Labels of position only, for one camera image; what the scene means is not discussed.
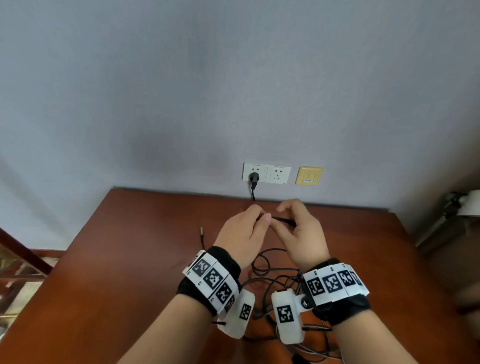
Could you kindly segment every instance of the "hand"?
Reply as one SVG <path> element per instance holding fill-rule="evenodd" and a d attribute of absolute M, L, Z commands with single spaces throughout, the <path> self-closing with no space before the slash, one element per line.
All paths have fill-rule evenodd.
<path fill-rule="evenodd" d="M 302 272 L 306 273 L 316 265 L 330 259 L 324 231 L 320 222 L 310 215 L 298 199 L 282 202 L 276 210 L 287 211 L 297 227 L 293 233 L 280 221 L 272 220 L 272 228 L 285 245 L 288 255 Z"/>
<path fill-rule="evenodd" d="M 271 214 L 266 214 L 258 205 L 251 205 L 246 211 L 227 220 L 214 245 L 224 248 L 244 269 L 260 251 L 271 221 Z"/>

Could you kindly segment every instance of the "wooden desk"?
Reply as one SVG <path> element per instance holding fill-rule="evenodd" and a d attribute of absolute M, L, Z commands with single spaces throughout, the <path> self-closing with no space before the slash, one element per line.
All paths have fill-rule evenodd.
<path fill-rule="evenodd" d="M 209 247 L 225 220 L 250 204 L 110 191 L 0 343 L 0 362 L 115 364 L 173 297 L 182 269 L 200 250 L 199 227 Z M 277 206 L 259 204 L 267 212 Z M 479 362 L 468 328 L 394 214 L 309 210 L 321 221 L 331 254 L 354 266 L 371 292 L 373 309 L 420 363 Z M 269 231 L 264 248 L 280 244 Z M 271 257 L 273 265 L 291 266 L 286 254 Z M 250 286 L 255 288 L 259 299 L 264 286 Z M 257 323 L 249 326 L 250 336 L 269 333 Z M 323 342 L 319 334 L 308 335 Z M 245 343 L 212 327 L 201 362 L 247 361 L 290 363 L 279 342 Z"/>

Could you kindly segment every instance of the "finger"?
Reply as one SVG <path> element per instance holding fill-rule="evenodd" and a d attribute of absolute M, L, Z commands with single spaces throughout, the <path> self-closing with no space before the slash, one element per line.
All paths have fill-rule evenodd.
<path fill-rule="evenodd" d="M 295 239 L 290 230 L 288 230 L 288 228 L 282 222 L 273 219 L 270 226 L 285 246 L 290 244 Z"/>
<path fill-rule="evenodd" d="M 253 232 L 250 239 L 258 242 L 263 242 L 265 234 L 267 233 L 268 227 L 270 226 L 271 222 L 272 222 L 272 214 L 262 215 L 260 220 L 258 220 L 255 223 L 255 226 L 253 227 Z"/>
<path fill-rule="evenodd" d="M 300 224 L 302 221 L 308 219 L 311 215 L 308 212 L 307 208 L 299 199 L 295 198 L 293 200 L 283 201 L 276 210 L 282 212 L 285 210 L 290 210 L 292 216 L 296 223 Z"/>
<path fill-rule="evenodd" d="M 251 205 L 248 209 L 245 210 L 243 213 L 244 218 L 249 221 L 252 226 L 257 220 L 257 217 L 263 215 L 265 211 L 258 205 Z"/>

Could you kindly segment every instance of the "floor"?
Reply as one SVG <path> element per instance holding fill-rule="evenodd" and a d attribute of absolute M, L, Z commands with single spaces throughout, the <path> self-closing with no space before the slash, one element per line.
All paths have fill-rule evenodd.
<path fill-rule="evenodd" d="M 58 258 L 42 258 L 42 259 L 53 267 L 58 262 Z M 18 293 L 17 297 L 12 302 L 7 312 L 5 312 L 4 316 L 7 316 L 7 317 L 0 319 L 2 324 L 7 325 L 7 330 L 10 326 L 12 326 L 18 314 L 23 310 L 23 308 L 26 306 L 28 301 L 30 301 L 30 299 L 36 293 L 38 288 L 40 288 L 41 284 L 42 282 L 28 282 L 24 285 L 22 290 Z M 5 332 L 3 334 L 0 332 L 0 340 L 3 338 L 3 336 L 5 336 Z"/>

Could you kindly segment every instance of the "white outlet panel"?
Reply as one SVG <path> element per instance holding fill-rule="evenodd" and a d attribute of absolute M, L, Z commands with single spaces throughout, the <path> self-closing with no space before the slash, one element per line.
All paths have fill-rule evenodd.
<path fill-rule="evenodd" d="M 290 167 L 268 165 L 265 182 L 287 184 Z"/>
<path fill-rule="evenodd" d="M 250 173 L 257 172 L 260 176 L 258 182 L 265 182 L 265 177 L 267 175 L 268 164 L 256 164 L 256 163 L 247 163 L 243 164 L 243 177 L 244 181 L 249 181 L 248 177 Z"/>

